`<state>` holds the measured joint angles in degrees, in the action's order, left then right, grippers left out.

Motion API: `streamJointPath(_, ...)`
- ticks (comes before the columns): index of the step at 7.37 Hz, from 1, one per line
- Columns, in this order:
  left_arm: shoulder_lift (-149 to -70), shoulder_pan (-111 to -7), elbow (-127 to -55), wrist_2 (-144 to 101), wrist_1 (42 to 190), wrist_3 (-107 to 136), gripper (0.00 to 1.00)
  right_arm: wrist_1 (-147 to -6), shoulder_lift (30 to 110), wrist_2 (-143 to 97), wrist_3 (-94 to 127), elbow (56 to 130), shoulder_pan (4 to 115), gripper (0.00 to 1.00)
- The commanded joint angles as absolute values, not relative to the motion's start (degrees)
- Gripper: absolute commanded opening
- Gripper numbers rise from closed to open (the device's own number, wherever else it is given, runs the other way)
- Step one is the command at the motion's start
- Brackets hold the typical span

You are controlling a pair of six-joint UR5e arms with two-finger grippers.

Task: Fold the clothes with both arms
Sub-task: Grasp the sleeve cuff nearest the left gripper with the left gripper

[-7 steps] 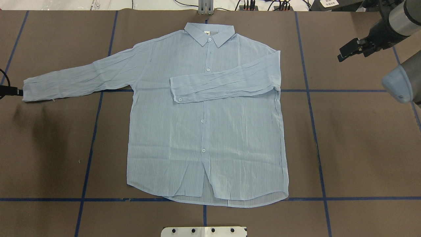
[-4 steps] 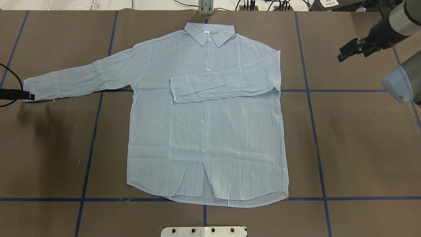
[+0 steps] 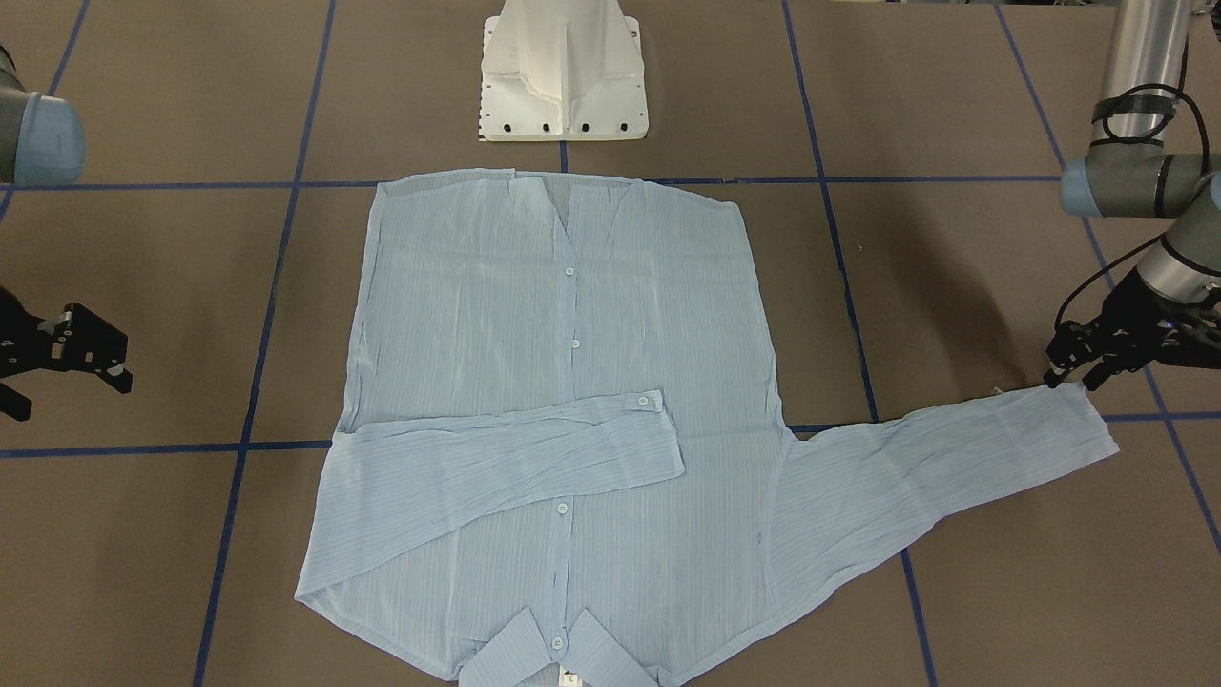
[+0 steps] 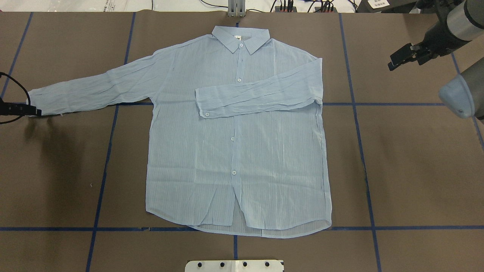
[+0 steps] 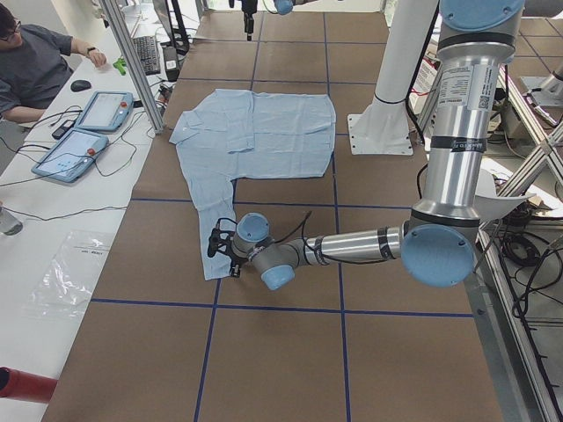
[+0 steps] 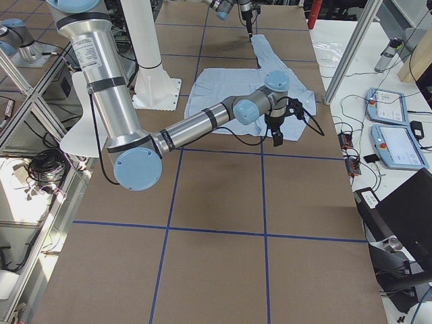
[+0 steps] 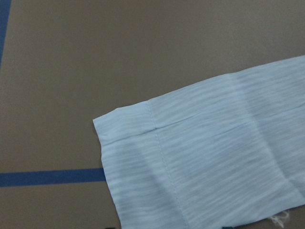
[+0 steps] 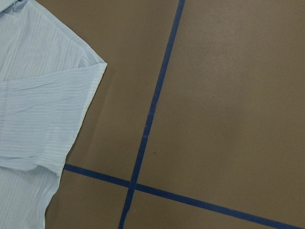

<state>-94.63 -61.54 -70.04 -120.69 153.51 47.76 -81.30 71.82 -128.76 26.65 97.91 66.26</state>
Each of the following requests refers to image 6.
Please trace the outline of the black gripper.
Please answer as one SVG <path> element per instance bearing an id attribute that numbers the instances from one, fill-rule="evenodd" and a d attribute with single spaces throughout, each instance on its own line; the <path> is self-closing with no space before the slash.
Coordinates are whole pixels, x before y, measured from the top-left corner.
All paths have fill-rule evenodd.
<path id="1" fill-rule="evenodd" d="M 283 133 L 281 131 L 281 126 L 284 123 L 284 119 L 285 117 L 282 115 L 279 117 L 271 117 L 270 115 L 265 114 L 265 123 L 271 131 L 274 147 L 283 144 L 284 138 L 283 138 Z"/>
<path id="2" fill-rule="evenodd" d="M 247 28 L 248 37 L 252 37 L 252 12 L 248 11 L 240 11 L 242 18 L 242 25 Z"/>

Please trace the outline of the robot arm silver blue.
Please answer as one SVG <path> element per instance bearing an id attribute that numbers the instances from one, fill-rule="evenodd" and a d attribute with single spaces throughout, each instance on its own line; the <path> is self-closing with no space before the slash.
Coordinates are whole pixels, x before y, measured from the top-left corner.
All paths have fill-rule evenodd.
<path id="1" fill-rule="evenodd" d="M 134 90 L 113 35 L 103 1 L 50 1 L 57 31 L 73 46 L 86 80 L 90 106 L 101 116 L 108 139 L 115 183 L 141 191 L 154 186 L 162 173 L 165 153 L 184 146 L 235 119 L 248 125 L 265 116 L 274 141 L 281 144 L 289 78 L 280 70 L 269 72 L 264 83 L 245 96 L 231 96 L 155 133 L 144 130 L 139 108 L 173 108 L 181 82 L 164 70 L 154 16 L 148 1 L 122 1 L 121 8 L 139 65 Z"/>
<path id="2" fill-rule="evenodd" d="M 244 1 L 244 0 L 204 0 L 209 8 L 213 9 L 216 13 L 216 16 L 220 20 L 226 20 L 229 16 L 231 10 L 237 5 L 239 14 L 241 15 L 240 22 L 245 23 L 245 27 L 248 33 L 249 38 L 252 38 L 252 17 L 253 11 L 256 7 L 252 4 L 252 1 Z"/>

